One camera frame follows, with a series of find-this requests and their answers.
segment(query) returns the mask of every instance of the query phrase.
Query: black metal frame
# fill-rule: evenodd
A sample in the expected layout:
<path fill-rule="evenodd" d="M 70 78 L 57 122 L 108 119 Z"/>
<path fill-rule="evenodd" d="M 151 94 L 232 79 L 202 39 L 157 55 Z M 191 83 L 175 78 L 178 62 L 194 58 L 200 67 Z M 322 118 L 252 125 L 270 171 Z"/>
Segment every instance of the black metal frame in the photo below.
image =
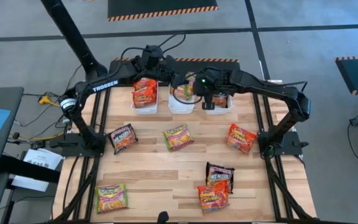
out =
<path fill-rule="evenodd" d="M 254 36 L 254 42 L 257 49 L 258 58 L 261 62 L 261 69 L 264 76 L 264 79 L 270 79 L 269 71 L 267 69 L 267 63 L 266 59 L 264 57 L 264 52 L 262 49 L 262 44 L 259 38 L 259 32 L 274 32 L 274 31 L 295 31 L 295 30 L 327 30 L 327 29 L 358 29 L 358 25 L 339 25 L 339 26 L 298 26 L 298 27 L 263 27 L 263 28 L 257 28 L 254 13 L 252 10 L 251 2 L 250 0 L 245 0 L 247 11 L 249 15 L 249 20 L 251 24 L 251 28 L 235 28 L 235 29 L 196 29 L 196 30 L 169 30 L 169 31 L 151 31 L 151 32 L 123 32 L 123 33 L 107 33 L 107 34 L 85 34 L 83 35 L 84 38 L 106 38 L 106 37 L 133 37 L 133 36 L 147 36 L 147 35 L 169 35 L 169 34 L 176 34 L 177 32 L 183 32 L 186 34 L 215 34 L 215 33 L 233 33 L 233 32 L 252 32 Z M 28 40 L 57 40 L 57 39 L 64 39 L 64 37 L 60 35 L 52 35 L 52 36 L 40 36 L 40 37 L 1 37 L 1 41 L 28 41 Z M 110 91 L 106 91 L 106 98 L 104 100 L 103 105 L 103 112 L 102 112 L 102 120 L 100 124 L 100 132 L 103 132 L 105 122 L 106 122 L 106 113 L 107 113 L 107 105 L 108 105 L 108 98 L 109 98 Z M 96 101 L 94 104 L 94 110 L 92 114 L 91 119 L 91 125 L 94 127 L 95 121 L 96 121 L 96 114 L 98 110 L 99 105 L 99 99 L 100 94 L 97 94 Z M 269 107 L 269 101 L 266 97 L 263 98 L 264 101 L 264 107 L 267 114 L 267 122 L 269 127 L 273 125 L 272 121 L 272 114 Z M 255 110 L 257 115 L 257 121 L 259 125 L 259 134 L 262 134 L 265 132 L 264 123 L 263 123 L 263 117 L 260 110 L 259 105 L 259 99 L 256 94 L 254 94 L 254 103 L 255 103 Z M 272 196 L 272 203 L 273 203 L 273 211 L 275 214 L 275 219 L 278 222 L 287 222 L 287 223 L 312 223 L 316 220 L 294 220 L 292 209 L 290 206 L 289 201 L 285 200 L 285 208 L 286 208 L 286 214 L 287 218 L 282 218 L 280 214 L 280 207 L 278 204 L 278 198 L 277 198 L 277 192 L 275 188 L 275 182 L 278 184 L 281 188 L 286 187 L 285 182 L 285 175 L 283 171 L 283 166 L 281 162 L 280 155 L 275 155 L 275 162 L 277 165 L 277 171 L 278 171 L 278 177 L 268 175 L 268 181 L 269 181 L 269 187 L 270 192 Z M 270 159 L 266 159 L 266 166 L 267 166 L 267 172 L 269 174 L 269 168 L 271 167 Z M 81 170 L 81 177 L 80 177 L 80 185 L 82 182 L 85 181 L 86 173 L 87 173 L 87 167 L 89 163 L 89 157 L 85 157 L 83 161 L 83 167 Z M 94 164 L 96 165 L 96 168 L 99 164 L 99 157 L 95 157 Z M 85 219 L 78 219 L 79 216 L 79 208 L 80 204 L 77 204 L 75 212 L 74 212 L 74 221 L 61 221 L 62 223 L 73 223 L 73 222 L 88 222 L 90 220 L 90 214 L 92 210 L 92 199 L 94 195 L 94 185 L 96 183 L 96 178 L 92 181 L 90 185 L 90 191 L 88 195 L 88 201 L 86 205 L 86 215 Z"/>

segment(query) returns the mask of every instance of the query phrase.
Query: concrete floor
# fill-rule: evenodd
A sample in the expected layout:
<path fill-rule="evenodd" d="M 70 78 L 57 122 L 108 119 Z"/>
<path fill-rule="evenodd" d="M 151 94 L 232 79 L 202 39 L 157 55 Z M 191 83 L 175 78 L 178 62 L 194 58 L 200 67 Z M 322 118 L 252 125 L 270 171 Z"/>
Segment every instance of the concrete floor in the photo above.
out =
<path fill-rule="evenodd" d="M 218 0 L 216 12 L 122 22 L 107 22 L 106 0 L 63 2 L 83 34 L 250 27 L 243 0 Z M 358 0 L 252 0 L 252 7 L 259 27 L 358 24 Z M 0 0 L 0 37 L 57 34 L 58 29 L 39 1 Z M 95 57 L 108 66 L 126 47 L 156 44 L 165 38 L 123 37 L 86 42 Z M 358 160 L 346 136 L 348 119 L 358 114 L 358 96 L 349 93 L 333 60 L 358 55 L 358 29 L 263 32 L 260 39 L 272 79 L 309 81 L 305 93 L 312 100 L 312 115 L 296 128 L 301 140 L 310 142 L 304 149 L 306 173 L 318 216 L 322 220 L 358 223 Z M 262 78 L 251 33 L 188 35 L 185 43 L 170 53 L 176 57 L 238 58 L 243 70 Z M 60 94 L 78 65 L 64 40 L 0 42 L 0 86 L 23 86 L 27 93 Z M 80 70 L 76 81 L 83 78 L 84 72 Z M 35 98 L 26 96 L 17 120 L 26 123 L 44 108 Z M 13 131 L 33 135 L 60 115 L 60 109 L 52 108 L 33 125 L 27 128 L 14 125 Z M 45 135 L 59 131 L 51 128 Z M 351 129 L 351 138 L 358 153 L 358 128 Z M 7 145 L 5 151 L 15 156 L 27 148 Z M 55 187 L 51 184 L 46 194 L 53 195 Z M 39 193 L 22 190 L 15 197 L 28 194 Z M 48 220 L 50 203 L 50 200 L 18 203 L 11 223 Z"/>

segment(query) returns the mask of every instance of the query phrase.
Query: wooden table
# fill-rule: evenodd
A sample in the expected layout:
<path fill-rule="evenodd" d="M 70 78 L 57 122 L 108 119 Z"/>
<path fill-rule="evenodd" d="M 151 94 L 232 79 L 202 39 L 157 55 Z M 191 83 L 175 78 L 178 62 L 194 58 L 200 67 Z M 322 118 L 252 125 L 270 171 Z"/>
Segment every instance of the wooden table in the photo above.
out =
<path fill-rule="evenodd" d="M 264 161 L 259 157 L 257 142 L 249 154 L 226 144 L 226 135 L 232 122 L 256 133 L 259 128 L 252 94 L 236 95 L 233 109 L 225 115 L 206 115 L 201 103 L 192 114 L 172 115 L 168 109 L 167 87 L 160 87 L 158 113 L 136 115 L 131 110 L 130 87 L 111 90 L 105 132 L 131 123 L 139 138 L 120 154 L 114 155 L 108 142 L 100 160 L 97 187 L 125 183 L 129 208 L 96 214 L 94 199 L 92 222 L 156 222 L 161 211 L 167 211 L 171 222 L 245 222 L 274 220 L 272 199 Z M 83 117 L 90 121 L 94 95 L 88 98 Z M 284 102 L 270 99 L 275 123 L 287 113 Z M 168 152 L 162 131 L 187 124 L 195 139 L 194 144 L 177 152 Z M 62 212 L 63 195 L 74 158 L 65 159 L 53 206 L 56 215 Z M 203 214 L 198 201 L 198 185 L 205 184 L 206 162 L 234 167 L 234 194 L 230 206 Z M 293 156 L 282 156 L 289 191 L 310 215 L 315 210 L 305 169 Z M 75 166 L 68 188 L 67 203 L 74 196 L 80 178 L 82 159 Z M 81 204 L 80 217 L 85 215 L 87 192 Z M 281 193 L 278 193 L 282 216 L 285 216 Z"/>

